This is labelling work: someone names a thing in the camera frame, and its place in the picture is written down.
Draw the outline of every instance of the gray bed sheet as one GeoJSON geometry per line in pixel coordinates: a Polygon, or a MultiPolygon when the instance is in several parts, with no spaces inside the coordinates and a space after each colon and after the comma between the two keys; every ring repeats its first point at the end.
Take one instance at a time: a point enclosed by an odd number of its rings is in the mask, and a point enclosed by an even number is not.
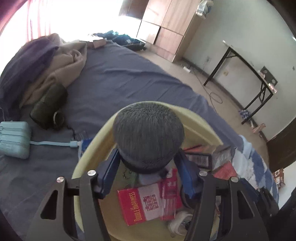
{"type": "MultiPolygon", "coordinates": [[[[225,144],[242,151],[242,139],[218,115],[207,100],[137,53],[118,46],[88,50],[81,75],[68,87],[63,108],[76,133],[94,137],[121,108],[139,101],[162,101],[188,108],[203,117],[225,144]]],[[[68,142],[72,132],[43,130],[22,111],[22,121],[32,128],[33,141],[68,142]]],[[[17,234],[25,239],[30,222],[44,195],[58,176],[71,178],[78,149],[31,146],[28,160],[0,157],[0,209],[17,234]]]]}

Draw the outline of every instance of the light blue charger box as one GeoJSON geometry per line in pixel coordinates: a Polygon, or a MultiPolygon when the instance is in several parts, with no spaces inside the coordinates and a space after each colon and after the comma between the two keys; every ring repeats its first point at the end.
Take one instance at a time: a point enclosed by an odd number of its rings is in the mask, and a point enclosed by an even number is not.
{"type": "Polygon", "coordinates": [[[30,154],[31,129],[24,121],[0,123],[0,154],[27,159],[30,154]]]}

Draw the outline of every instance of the gray fuzzy object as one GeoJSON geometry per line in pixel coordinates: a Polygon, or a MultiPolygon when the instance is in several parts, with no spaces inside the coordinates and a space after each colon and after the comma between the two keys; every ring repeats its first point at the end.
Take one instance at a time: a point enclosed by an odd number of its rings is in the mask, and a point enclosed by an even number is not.
{"type": "Polygon", "coordinates": [[[168,107],[140,102],[122,109],[113,124],[113,136],[124,164],[137,173],[164,168],[184,141],[184,127],[168,107]]]}

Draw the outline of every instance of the silver screw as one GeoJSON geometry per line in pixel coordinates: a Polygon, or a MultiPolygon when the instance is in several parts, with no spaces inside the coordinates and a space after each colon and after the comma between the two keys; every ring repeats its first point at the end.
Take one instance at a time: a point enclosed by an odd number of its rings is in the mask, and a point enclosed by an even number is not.
{"type": "Polygon", "coordinates": [[[200,176],[205,177],[207,175],[206,171],[200,171],[200,176]]]}
{"type": "Polygon", "coordinates": [[[95,170],[89,170],[89,171],[87,172],[87,174],[88,174],[89,176],[94,176],[94,175],[96,174],[96,171],[95,171],[95,170]]]}
{"type": "Polygon", "coordinates": [[[57,178],[57,183],[62,183],[65,180],[64,177],[58,177],[57,178]]]}
{"type": "Polygon", "coordinates": [[[239,181],[239,179],[237,177],[232,177],[231,181],[233,181],[234,183],[237,183],[239,181]]]}

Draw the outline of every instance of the beige blanket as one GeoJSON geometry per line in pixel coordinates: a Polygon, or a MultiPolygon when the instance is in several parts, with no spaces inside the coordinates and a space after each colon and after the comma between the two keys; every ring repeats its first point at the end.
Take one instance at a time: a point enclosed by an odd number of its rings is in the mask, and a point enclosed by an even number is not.
{"type": "Polygon", "coordinates": [[[64,42],[58,34],[48,39],[59,46],[50,66],[25,91],[19,107],[38,101],[53,83],[68,87],[81,73],[86,62],[86,42],[64,42]]]}

